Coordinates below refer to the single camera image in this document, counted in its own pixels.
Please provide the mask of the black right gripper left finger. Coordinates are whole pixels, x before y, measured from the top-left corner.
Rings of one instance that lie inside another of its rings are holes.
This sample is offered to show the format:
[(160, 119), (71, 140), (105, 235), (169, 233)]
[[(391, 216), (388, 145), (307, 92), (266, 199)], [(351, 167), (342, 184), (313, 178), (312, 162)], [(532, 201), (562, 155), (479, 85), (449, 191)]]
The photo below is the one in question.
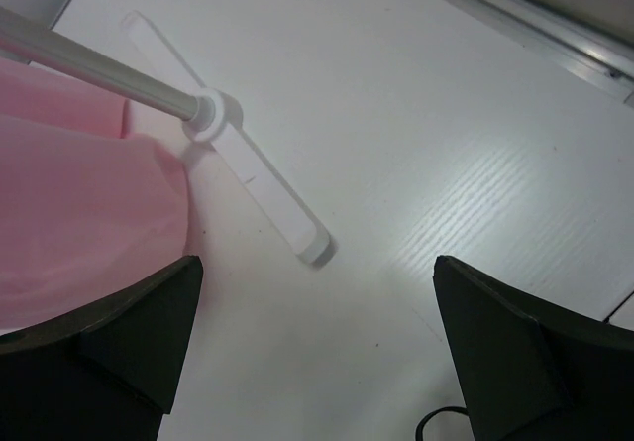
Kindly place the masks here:
[(203, 266), (185, 256), (1, 337), (4, 440), (155, 440), (171, 413)]

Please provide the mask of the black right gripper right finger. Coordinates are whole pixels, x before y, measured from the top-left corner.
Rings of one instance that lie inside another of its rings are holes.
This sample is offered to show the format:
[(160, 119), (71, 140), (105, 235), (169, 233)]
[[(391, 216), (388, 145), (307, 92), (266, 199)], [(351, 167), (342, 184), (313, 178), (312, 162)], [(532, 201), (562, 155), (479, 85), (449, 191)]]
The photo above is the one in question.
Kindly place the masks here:
[(476, 440), (632, 439), (632, 331), (450, 256), (433, 284)]

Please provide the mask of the pink t shirt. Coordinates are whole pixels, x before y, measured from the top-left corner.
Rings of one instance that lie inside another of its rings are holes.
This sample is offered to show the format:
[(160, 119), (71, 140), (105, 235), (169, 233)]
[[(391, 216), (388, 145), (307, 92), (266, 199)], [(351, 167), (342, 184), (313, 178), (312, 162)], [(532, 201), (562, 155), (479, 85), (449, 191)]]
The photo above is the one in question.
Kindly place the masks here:
[(189, 226), (181, 161), (133, 135), (127, 101), (1, 62), (1, 329), (28, 327), (179, 259)]

